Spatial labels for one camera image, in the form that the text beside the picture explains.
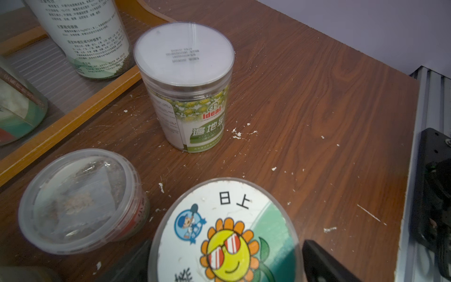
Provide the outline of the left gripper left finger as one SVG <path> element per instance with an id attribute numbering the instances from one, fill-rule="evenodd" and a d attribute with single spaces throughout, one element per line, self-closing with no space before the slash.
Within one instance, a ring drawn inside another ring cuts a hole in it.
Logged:
<path id="1" fill-rule="evenodd" d="M 144 241 L 110 267 L 96 282 L 147 282 L 151 240 Z"/>

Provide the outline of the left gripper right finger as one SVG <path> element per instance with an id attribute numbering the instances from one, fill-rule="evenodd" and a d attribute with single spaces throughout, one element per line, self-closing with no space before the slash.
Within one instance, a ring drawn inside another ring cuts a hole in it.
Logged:
<path id="1" fill-rule="evenodd" d="M 361 282 L 313 240 L 304 241 L 302 253 L 308 282 Z"/>

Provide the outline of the clear cup red label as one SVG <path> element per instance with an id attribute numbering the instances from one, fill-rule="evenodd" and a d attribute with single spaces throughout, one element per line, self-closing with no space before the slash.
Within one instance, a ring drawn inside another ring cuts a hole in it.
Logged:
<path id="1" fill-rule="evenodd" d="M 139 174 L 125 157 L 83 149 L 63 155 L 34 177 L 22 196 L 18 223 L 42 251 L 74 255 L 128 239 L 149 213 Z"/>

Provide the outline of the sunflower lid jar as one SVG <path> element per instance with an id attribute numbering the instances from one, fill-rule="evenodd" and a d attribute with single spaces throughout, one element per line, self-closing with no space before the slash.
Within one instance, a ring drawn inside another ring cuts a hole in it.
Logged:
<path id="1" fill-rule="evenodd" d="M 265 189 L 223 177 L 180 196 L 158 226 L 150 282 L 300 282 L 303 257 L 287 213 Z"/>

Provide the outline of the tomato lid jar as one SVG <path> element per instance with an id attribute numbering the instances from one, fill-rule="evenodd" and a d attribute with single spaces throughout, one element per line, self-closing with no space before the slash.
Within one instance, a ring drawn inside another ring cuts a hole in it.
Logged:
<path id="1" fill-rule="evenodd" d="M 1 145 L 32 132 L 47 110 L 46 97 L 1 58 Z"/>

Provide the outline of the white green Ideal jar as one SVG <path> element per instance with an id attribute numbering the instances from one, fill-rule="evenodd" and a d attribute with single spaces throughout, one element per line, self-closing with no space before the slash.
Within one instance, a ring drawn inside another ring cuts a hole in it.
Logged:
<path id="1" fill-rule="evenodd" d="M 218 144 L 235 59 L 229 39 L 199 23 L 166 23 L 137 40 L 134 56 L 167 141 L 189 153 Z"/>

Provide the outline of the clear cup yellow seeds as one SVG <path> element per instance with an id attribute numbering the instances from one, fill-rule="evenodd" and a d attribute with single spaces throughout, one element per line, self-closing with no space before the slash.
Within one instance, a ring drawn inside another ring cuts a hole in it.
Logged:
<path id="1" fill-rule="evenodd" d="M 55 271 L 47 267 L 1 266 L 2 282 L 62 282 Z"/>

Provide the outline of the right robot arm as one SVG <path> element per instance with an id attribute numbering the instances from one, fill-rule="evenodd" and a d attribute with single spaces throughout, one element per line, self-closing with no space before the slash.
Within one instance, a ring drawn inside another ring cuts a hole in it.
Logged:
<path id="1" fill-rule="evenodd" d="M 451 279 L 451 138 L 427 128 L 420 134 L 409 231 L 435 254 L 440 275 Z"/>

